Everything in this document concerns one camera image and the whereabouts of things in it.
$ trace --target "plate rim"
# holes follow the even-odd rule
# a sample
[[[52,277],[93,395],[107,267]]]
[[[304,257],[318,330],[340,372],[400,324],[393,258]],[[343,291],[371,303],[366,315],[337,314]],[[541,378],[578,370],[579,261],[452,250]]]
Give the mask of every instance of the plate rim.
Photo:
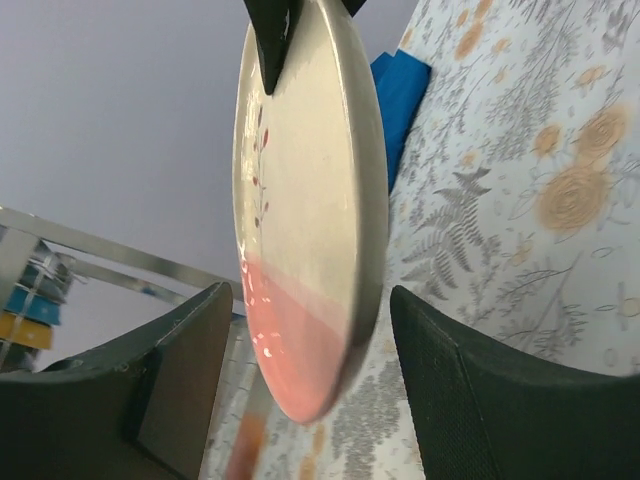
[[[349,380],[355,376],[373,335],[382,299],[389,231],[389,195],[382,118],[369,61],[353,19],[342,2],[338,0],[303,1],[306,4],[318,5],[329,35],[342,91],[344,119],[348,131],[351,132],[347,134],[351,154],[349,171],[352,177],[350,182],[356,189],[354,295],[351,304],[345,305],[350,323],[346,332],[345,347],[339,359],[339,371],[336,372],[331,391],[328,392],[322,408],[314,418],[305,419],[313,421],[327,413],[340,392],[348,386]],[[245,189],[240,188],[242,183],[240,174],[248,103],[246,98],[251,91],[246,84],[250,82],[251,75],[248,71],[255,67],[256,57],[255,32],[249,24],[240,64],[233,131],[233,216],[238,250],[244,229],[242,221],[244,196],[240,197],[240,195],[241,192],[242,195],[244,194]],[[369,125],[363,128],[362,125],[366,123]],[[374,238],[371,238],[371,235],[365,235],[365,232],[372,227],[376,230]],[[268,376],[265,376],[265,381],[269,383]],[[279,399],[276,398],[276,402],[280,405]],[[282,405],[280,407],[287,414],[286,409]]]

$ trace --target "plate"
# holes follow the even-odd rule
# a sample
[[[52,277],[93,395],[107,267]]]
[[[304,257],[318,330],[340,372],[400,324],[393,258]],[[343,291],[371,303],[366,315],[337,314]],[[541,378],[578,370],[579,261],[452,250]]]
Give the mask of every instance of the plate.
[[[369,62],[339,0],[304,0],[266,96],[247,33],[233,203],[247,322],[274,399],[322,417],[357,372],[377,317],[388,229],[382,121]]]

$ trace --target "metal rack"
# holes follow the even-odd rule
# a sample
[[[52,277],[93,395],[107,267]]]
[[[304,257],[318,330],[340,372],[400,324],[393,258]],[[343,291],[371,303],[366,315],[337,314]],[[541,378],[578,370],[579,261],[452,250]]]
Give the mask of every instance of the metal rack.
[[[160,275],[191,287],[206,288],[216,282],[227,282],[231,285],[234,299],[243,300],[239,282],[0,206],[0,304],[3,309],[16,288],[27,291],[22,311],[15,314],[11,335],[7,340],[0,339],[0,368],[36,293],[42,295],[38,289],[45,277],[63,294],[69,291],[73,281],[93,279],[171,305],[186,300],[184,295],[169,288],[78,258],[74,254],[56,251],[55,248],[49,248],[50,245]],[[38,267],[39,273],[25,282],[24,272],[29,266]],[[246,405],[255,403],[256,396],[260,403],[270,404],[270,395],[265,395],[264,389],[257,387],[261,384],[260,377],[246,319],[234,314],[212,413],[210,445],[204,459],[209,475],[214,477],[205,474],[202,478],[217,478],[226,468]]]

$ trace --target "table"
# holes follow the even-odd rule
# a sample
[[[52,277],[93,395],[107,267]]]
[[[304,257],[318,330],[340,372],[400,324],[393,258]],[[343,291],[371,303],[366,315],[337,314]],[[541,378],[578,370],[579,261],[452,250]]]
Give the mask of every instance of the table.
[[[423,478],[396,284],[532,355],[638,371],[638,13],[638,0],[419,2],[401,48],[433,78],[391,196],[375,336],[321,422],[273,409],[255,478]]]

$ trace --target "orange flower print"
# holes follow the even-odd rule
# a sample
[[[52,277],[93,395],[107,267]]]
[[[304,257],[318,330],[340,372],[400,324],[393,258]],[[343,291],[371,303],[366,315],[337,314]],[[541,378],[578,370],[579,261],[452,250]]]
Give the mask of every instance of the orange flower print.
[[[620,305],[620,315],[634,318],[640,315],[640,298],[625,298]]]
[[[456,27],[461,27],[464,25],[464,22],[469,18],[469,9],[465,8],[462,13],[458,16],[458,20],[456,20]]]
[[[493,4],[493,0],[480,0],[478,6],[476,7],[475,17],[484,17],[491,8],[491,4]]]
[[[502,67],[500,71],[493,77],[493,83],[500,83],[507,77],[507,67]]]
[[[571,166],[540,192],[536,204],[538,220],[552,231],[575,232],[598,218],[611,186],[606,173]]]
[[[613,105],[598,112],[580,130],[576,142],[576,163],[604,170],[611,151],[625,136],[628,126],[628,111],[622,105]]]
[[[508,253],[503,254],[503,256],[509,257],[509,260],[505,264],[505,268],[508,266],[519,267],[531,256],[531,251],[533,250],[533,239],[531,238],[533,234],[529,235],[526,239],[522,233],[518,234],[518,245],[516,246],[516,251],[513,255],[509,255]]]
[[[582,93],[582,96],[593,89],[593,86],[598,80],[607,76],[609,72],[604,65],[598,65],[597,67],[591,67],[582,72],[582,74],[576,80],[573,89],[578,89]]]
[[[311,456],[306,456],[300,462],[300,480],[314,480],[316,478],[316,461]]]
[[[511,40],[509,38],[501,38],[498,40],[493,47],[491,47],[491,51],[494,55],[498,55],[499,53],[504,52],[511,46]]]
[[[544,158],[553,155],[560,140],[560,127],[558,125],[549,125],[538,133],[533,142],[533,151],[538,158]]]
[[[325,440],[327,437],[325,426],[318,425],[316,432],[313,434],[313,455],[317,456],[324,450]]]
[[[462,36],[460,43],[456,47],[454,58],[458,61],[463,60],[478,45],[484,26],[482,22],[475,22],[471,28]]]
[[[402,48],[405,48],[407,45],[409,45],[409,42],[411,41],[412,36],[413,36],[413,28],[410,28],[405,32],[404,36],[402,37],[402,40],[400,41],[400,46]]]
[[[268,437],[265,420],[255,414],[245,414],[239,428],[227,475],[228,478],[252,478],[260,450]]]
[[[465,170],[467,168],[473,168],[473,162],[475,159],[476,159],[476,152],[469,152],[464,157],[462,157],[458,165]]]

